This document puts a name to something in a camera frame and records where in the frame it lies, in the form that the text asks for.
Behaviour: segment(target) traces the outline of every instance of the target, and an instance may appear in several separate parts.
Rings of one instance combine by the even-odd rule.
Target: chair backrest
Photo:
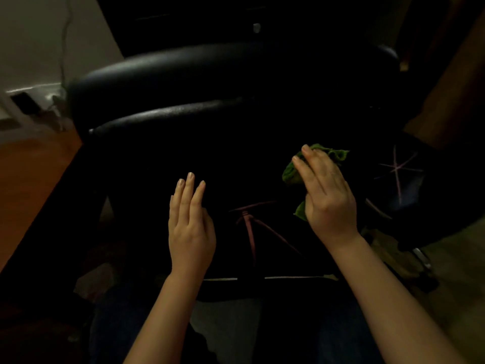
[[[293,216],[305,192],[288,189],[282,172],[305,143],[350,149],[344,171],[358,193],[362,159],[389,122],[398,72],[376,48],[329,50],[262,42],[181,48],[101,69],[70,87],[76,128],[93,146],[115,217],[145,261],[170,268],[168,202],[189,171],[208,184],[204,201],[219,240],[214,276],[251,266],[246,229],[230,211],[259,202],[276,202],[255,214],[297,248],[325,253],[321,243],[300,241],[314,237]],[[263,274],[288,267],[292,251],[281,248],[275,252],[286,267],[265,263]]]

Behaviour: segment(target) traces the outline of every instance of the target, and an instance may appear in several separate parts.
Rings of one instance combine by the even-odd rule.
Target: green cloth
[[[314,144],[310,146],[310,148],[322,150],[323,152],[328,154],[328,156],[333,162],[335,162],[337,166],[342,165],[342,162],[345,161],[345,159],[347,158],[347,154],[349,153],[348,150],[326,148],[320,144]],[[298,152],[296,156],[302,159],[306,164],[308,164],[302,152]],[[293,161],[290,162],[288,166],[286,166],[285,171],[283,172],[282,179],[287,185],[304,185],[303,179],[300,176],[298,170],[295,168]],[[302,219],[303,221],[308,221],[305,214],[305,201],[301,202],[300,205],[296,208],[294,215]]]

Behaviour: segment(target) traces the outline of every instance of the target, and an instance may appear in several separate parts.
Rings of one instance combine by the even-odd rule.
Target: wooden floor
[[[0,146],[0,271],[80,146],[73,130]]]

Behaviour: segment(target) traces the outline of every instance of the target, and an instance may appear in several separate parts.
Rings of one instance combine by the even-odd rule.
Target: left hand
[[[172,257],[172,275],[202,283],[215,252],[214,223],[202,208],[206,183],[193,192],[195,176],[180,179],[170,199],[168,245]]]

